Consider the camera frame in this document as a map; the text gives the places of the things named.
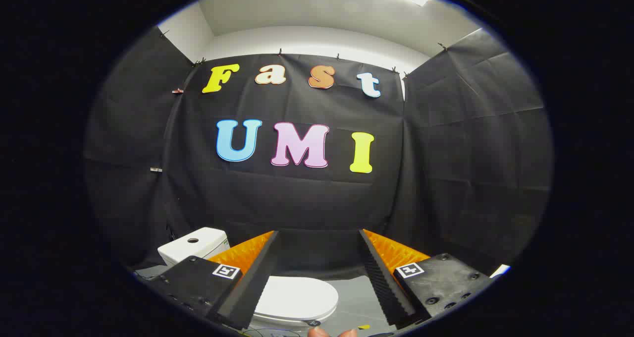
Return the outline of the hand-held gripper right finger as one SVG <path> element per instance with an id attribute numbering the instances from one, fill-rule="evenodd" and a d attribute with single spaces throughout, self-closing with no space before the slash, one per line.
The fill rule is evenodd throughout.
<path id="1" fill-rule="evenodd" d="M 445 314 L 492 283 L 451 254 L 428 256 L 367 229 L 359 231 L 359 254 L 388 324 L 399 329 Z"/>

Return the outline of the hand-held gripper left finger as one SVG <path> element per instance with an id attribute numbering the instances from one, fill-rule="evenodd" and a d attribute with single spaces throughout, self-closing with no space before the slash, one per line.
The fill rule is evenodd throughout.
<path id="1" fill-rule="evenodd" d="M 186 314 L 243 330 L 276 268 L 278 236 L 270 231 L 208 259 L 188 256 L 146 285 Z"/>

